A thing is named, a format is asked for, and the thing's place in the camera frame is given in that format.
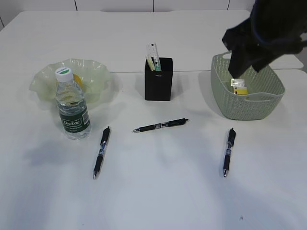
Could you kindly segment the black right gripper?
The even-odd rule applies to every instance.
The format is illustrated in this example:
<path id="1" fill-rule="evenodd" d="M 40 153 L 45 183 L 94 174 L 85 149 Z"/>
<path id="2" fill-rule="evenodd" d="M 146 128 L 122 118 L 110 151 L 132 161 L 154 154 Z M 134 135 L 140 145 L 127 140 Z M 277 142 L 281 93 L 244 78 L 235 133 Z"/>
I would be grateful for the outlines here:
<path id="1" fill-rule="evenodd" d="M 240 77 L 251 65 L 260 72 L 272 61 L 285 54 L 300 53 L 305 47 L 301 34 L 305 19 L 251 14 L 246 20 L 226 30 L 222 42 L 231 51 L 228 71 Z"/>

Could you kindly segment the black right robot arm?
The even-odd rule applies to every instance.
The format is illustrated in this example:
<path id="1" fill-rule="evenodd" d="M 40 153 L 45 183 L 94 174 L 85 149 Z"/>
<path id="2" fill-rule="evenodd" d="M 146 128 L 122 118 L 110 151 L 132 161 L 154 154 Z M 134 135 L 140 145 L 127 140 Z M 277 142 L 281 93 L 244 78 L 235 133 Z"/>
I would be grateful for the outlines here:
<path id="1" fill-rule="evenodd" d="M 259 72 L 283 55 L 298 54 L 307 41 L 305 0 L 257 0 L 250 16 L 226 30 L 222 42 L 231 52 L 228 71 L 235 79 L 249 67 Z"/>

